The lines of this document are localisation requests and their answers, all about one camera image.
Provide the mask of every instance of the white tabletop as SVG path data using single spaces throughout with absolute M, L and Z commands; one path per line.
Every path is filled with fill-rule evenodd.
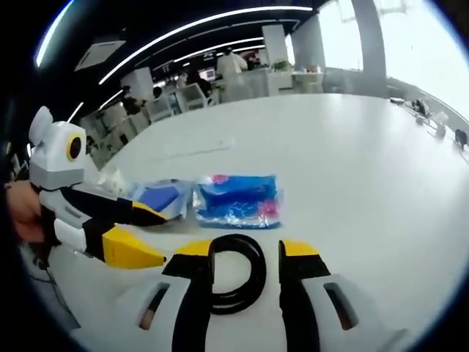
M 244 312 L 212 316 L 206 351 L 287 350 L 278 308 L 277 243 L 282 238 L 317 247 L 331 272 L 354 281 L 375 300 L 388 326 L 409 329 L 405 343 L 411 343 L 455 294 L 469 252 L 469 166 L 450 131 L 441 141 L 427 130 L 379 98 L 286 95 L 162 120 L 110 164 L 142 181 L 278 175 L 283 226 L 243 231 L 265 251 L 265 291 Z M 202 229 L 191 221 L 157 233 L 137 231 L 168 250 L 188 239 L 230 232 Z M 224 257 L 215 265 L 215 286 L 222 290 L 237 287 L 249 270 L 243 258 Z M 106 295 L 116 296 L 136 278 L 158 270 L 113 271 L 64 248 L 52 253 L 51 265 L 78 321 L 102 309 Z
M 323 72 L 303 72 L 303 71 L 293 71 L 292 75 L 294 76 L 307 76 L 307 75 L 323 75 Z

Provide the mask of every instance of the blue plastic bag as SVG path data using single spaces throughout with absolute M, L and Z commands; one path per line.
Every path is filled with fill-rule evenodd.
M 133 183 L 125 195 L 164 214 L 167 219 L 185 218 L 192 194 L 192 183 L 183 180 L 159 180 Z
M 271 229 L 280 225 L 276 177 L 214 175 L 197 183 L 196 217 L 204 227 Z

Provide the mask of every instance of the led light strip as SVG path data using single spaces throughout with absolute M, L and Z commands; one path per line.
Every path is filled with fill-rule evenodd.
M 103 107 L 108 105 L 112 100 L 114 100 L 119 94 L 124 92 L 122 89 L 118 91 L 116 94 L 114 94 L 112 97 L 110 97 L 108 100 L 106 100 L 99 108 L 99 110 L 103 110 Z
M 63 8 L 63 10 L 59 13 L 59 15 L 56 17 L 56 19 L 53 20 L 51 26 L 49 27 L 47 33 L 44 36 L 43 41 L 41 42 L 41 45 L 39 47 L 39 51 L 37 52 L 36 66 L 39 67 L 43 63 L 45 52 L 47 51 L 47 48 L 48 48 L 49 44 L 51 43 L 53 34 L 57 30 L 57 26 L 59 25 L 60 21 L 63 19 L 63 17 L 65 16 L 65 13 L 70 8 L 70 5 L 73 4 L 74 1 L 75 0 L 71 0 L 67 4 L 67 6 L 65 6 Z
M 230 46 L 230 45 L 234 45 L 234 44 L 241 44 L 241 43 L 248 43 L 248 42 L 255 42 L 255 41 L 257 41 L 257 40 L 264 40 L 264 37 L 256 37 L 256 38 L 249 38 L 249 39 L 243 39 L 243 40 L 236 40 L 236 41 L 234 41 L 234 42 L 229 42 L 229 43 L 224 43 L 224 44 L 220 44 L 220 45 L 211 46 L 210 48 L 206 48 L 206 49 L 203 49 L 203 50 L 199 50 L 199 51 L 196 51 L 195 53 L 192 53 L 192 54 L 189 54 L 189 55 L 185 55 L 185 56 L 183 56 L 183 57 L 180 57 L 179 59 L 175 59 L 175 60 L 174 60 L 174 63 L 177 63 L 177 62 L 179 62 L 179 61 L 188 59 L 188 58 L 190 58 L 190 57 L 192 57 L 192 56 L 196 56 L 196 55 L 200 55 L 200 54 L 206 53 L 206 52 L 211 51 L 211 50 L 223 48 L 224 46 Z
M 238 51 L 244 51 L 244 50 L 253 50 L 253 49 L 263 49 L 265 48 L 265 45 L 254 45 L 254 46 L 247 46 L 245 48 L 239 48 L 239 49 L 234 49 L 233 52 L 237 53 Z
M 181 26 L 177 29 L 174 29 L 154 40 L 149 42 L 148 44 L 142 46 L 139 50 L 134 51 L 131 55 L 127 56 L 125 59 L 123 59 L 119 64 L 117 64 L 112 70 L 110 70 L 99 82 L 99 84 L 103 84 L 106 82 L 115 72 L 117 72 L 121 67 L 126 65 L 130 60 L 138 56 L 139 54 L 143 53 L 146 51 L 148 48 L 151 48 L 153 45 L 159 43 L 162 40 L 165 40 L 169 37 L 172 37 L 173 35 L 183 32 L 186 29 L 193 28 L 195 26 L 198 26 L 199 24 L 207 23 L 210 21 L 218 20 L 220 18 L 225 18 L 229 16 L 234 16 L 234 15 L 240 15 L 243 13 L 250 13 L 250 12 L 260 12 L 260 11 L 276 11 L 276 10 L 281 10 L 281 11 L 288 11 L 288 10 L 296 10 L 296 11 L 312 11 L 312 7 L 300 7 L 300 6 L 264 6 L 264 7 L 255 7 L 252 9 L 243 9 L 243 10 L 235 10 L 235 11 L 229 11 L 225 13 L 221 13 L 219 15 L 214 15 L 210 16 L 207 18 L 203 18 L 198 21 L 194 21 L 192 23 L 188 23 L 184 26 Z
M 75 111 L 70 115 L 70 117 L 68 118 L 67 122 L 70 122 L 72 120 L 72 118 L 75 117 L 75 115 L 77 115 L 78 113 L 78 110 L 81 109 L 81 107 L 83 106 L 84 102 L 82 101 L 81 103 L 78 104 L 78 106 L 76 107 Z
M 195 34 L 191 37 L 188 37 L 186 39 L 183 39 L 183 40 L 180 40 L 179 42 L 175 42 L 171 45 L 168 45 L 166 46 L 165 48 L 157 51 L 156 53 L 153 53 L 151 56 L 154 56 L 154 55 L 158 55 L 159 53 L 165 51 L 166 49 L 169 49 L 175 45 L 178 45 L 180 43 L 183 43 L 189 39 L 193 39 L 193 38 L 197 38 L 197 37 L 200 37 L 202 35 L 206 35 L 206 34 L 209 34 L 209 33 L 213 33 L 213 32 L 219 32 L 221 30 L 224 30 L 224 29 L 228 29 L 228 28 L 233 28 L 233 27 L 238 27 L 238 26 L 246 26 L 246 25 L 249 25 L 249 24 L 257 24 L 257 23 L 278 23 L 278 22 L 296 22 L 295 26 L 297 26 L 300 21 L 299 20 L 289 20 L 289 19 L 285 19 L 285 18 L 281 18 L 281 19 L 278 19 L 278 20 L 263 20 L 263 21 L 251 21 L 251 22 L 242 22 L 242 23 L 235 23 L 235 24 L 232 24 L 230 26 L 223 26 L 223 27 L 218 27 L 218 28 L 215 28 L 215 29 L 211 29 L 209 31 L 206 31 L 206 32 L 202 32 L 202 33 L 198 33 L 198 34 Z M 149 57 L 146 57 L 145 59 L 139 61 L 137 64 L 135 64 L 134 67 L 137 67 L 141 64 L 143 64 L 145 61 L 147 61 L 151 56 Z

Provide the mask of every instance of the plastic bag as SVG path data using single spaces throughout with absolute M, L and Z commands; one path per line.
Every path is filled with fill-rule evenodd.
M 101 172 L 97 185 L 114 196 L 143 203 L 170 220 L 186 217 L 193 188 L 191 182 L 175 179 L 151 183 L 130 182 L 124 179 L 116 167 Z
M 197 183 L 193 207 L 204 227 L 272 229 L 280 225 L 276 177 L 214 175 Z

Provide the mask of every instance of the white wall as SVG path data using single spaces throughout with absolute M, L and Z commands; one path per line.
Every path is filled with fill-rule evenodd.
M 284 27 L 281 24 L 263 26 L 262 33 L 270 65 L 278 61 L 288 61 Z
M 267 50 L 260 49 L 259 50 L 259 60 L 261 65 L 269 65 L 269 58 L 267 57 Z
M 301 70 L 310 65 L 325 68 L 324 47 L 319 17 L 311 17 L 292 33 L 295 52 L 295 69 Z

